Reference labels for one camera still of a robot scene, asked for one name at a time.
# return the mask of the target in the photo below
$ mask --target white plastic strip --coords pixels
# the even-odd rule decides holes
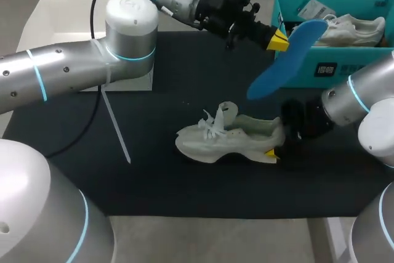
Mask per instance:
[[[102,45],[96,39],[91,39],[91,41],[97,46],[98,50],[100,51],[102,57],[105,60],[106,51],[104,50]],[[126,157],[127,162],[131,163],[130,154],[127,151],[126,144],[124,143],[123,136],[121,134],[121,130],[119,129],[118,122],[116,121],[115,115],[113,114],[113,110],[110,101],[108,100],[107,93],[105,92],[105,88],[111,83],[111,69],[110,67],[108,67],[108,63],[105,63],[105,65],[107,66],[107,81],[105,82],[105,84],[102,85],[101,93],[103,95],[105,105],[107,106],[108,113],[110,114],[113,127],[115,128],[116,131],[116,135],[118,136],[119,142],[121,143],[124,156]]]
[[[107,109],[108,109],[108,112],[110,114],[110,117],[111,117],[113,126],[115,128],[116,134],[118,135],[119,141],[121,143],[124,156],[126,157],[127,162],[131,163],[130,154],[127,151],[126,144],[123,141],[121,130],[119,129],[118,122],[116,121],[115,115],[113,114],[113,111],[112,111],[112,108],[111,108],[111,104],[110,104],[110,101],[108,100],[108,97],[107,97],[107,94],[105,92],[105,87],[104,86],[101,88],[101,93],[103,94],[105,105],[107,106]]]

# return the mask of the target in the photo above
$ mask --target sneaker tongue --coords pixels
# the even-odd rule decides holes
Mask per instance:
[[[233,102],[223,102],[219,105],[219,109],[223,111],[224,126],[230,126],[233,124],[236,116],[238,115],[238,106]]]

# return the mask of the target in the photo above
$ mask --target shoe sole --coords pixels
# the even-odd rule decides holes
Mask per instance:
[[[195,160],[195,161],[199,161],[200,163],[215,163],[216,161],[221,159],[223,156],[234,153],[234,152],[228,152],[228,153],[221,153],[218,155],[207,156],[207,155],[192,155],[192,154],[183,152],[179,148],[178,148],[178,150],[180,153],[182,153],[186,157],[188,157],[192,160]],[[258,163],[276,164],[277,160],[278,160],[277,158],[267,156],[266,152],[247,151],[247,152],[242,152],[242,153],[239,153],[239,152],[235,152],[235,153],[243,155],[247,159],[249,159],[251,161],[256,161]]]

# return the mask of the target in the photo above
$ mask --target black cable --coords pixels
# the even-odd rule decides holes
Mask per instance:
[[[153,2],[154,5],[156,5],[158,10],[161,10],[161,8],[163,7],[162,5],[160,5],[160,3],[157,0],[150,0],[150,1]],[[92,39],[95,39],[93,19],[94,19],[94,7],[96,5],[96,2],[97,2],[97,0],[93,0],[92,6],[90,8],[90,35],[92,36]],[[84,129],[68,145],[64,146],[62,149],[57,150],[56,152],[53,152],[53,153],[45,156],[46,158],[48,158],[48,159],[53,158],[59,154],[62,154],[63,152],[66,152],[68,149],[70,149],[72,146],[77,144],[85,136],[85,134],[88,132],[89,128],[92,126],[92,123],[97,115],[97,111],[99,110],[100,98],[101,98],[101,86],[98,86],[96,101],[94,103],[94,109],[93,109],[92,115],[90,116],[89,121],[85,125]]]

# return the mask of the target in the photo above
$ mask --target shoebox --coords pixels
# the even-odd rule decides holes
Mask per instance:
[[[312,47],[298,75],[286,87],[332,87],[394,51],[393,5],[394,0],[275,0],[271,24],[287,37],[294,26],[327,14],[350,14],[361,20],[386,19],[384,37],[376,47]]]

